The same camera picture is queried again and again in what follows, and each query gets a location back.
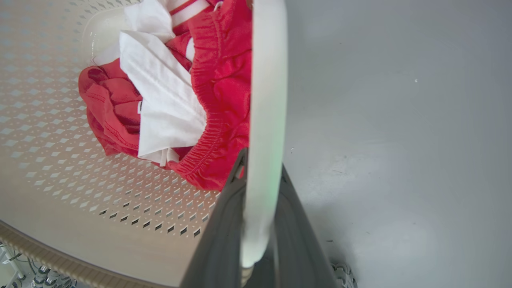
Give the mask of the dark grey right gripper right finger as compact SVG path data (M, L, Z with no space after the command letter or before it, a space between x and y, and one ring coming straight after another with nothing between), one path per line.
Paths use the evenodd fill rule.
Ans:
M247 188L244 197L246 288L336 288L325 256L285 168L269 196Z

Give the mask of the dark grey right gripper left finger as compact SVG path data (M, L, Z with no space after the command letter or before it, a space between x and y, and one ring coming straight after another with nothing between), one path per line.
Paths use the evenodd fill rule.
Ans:
M200 233L200 241L180 283L182 288L240 288L241 238L248 149L242 149Z

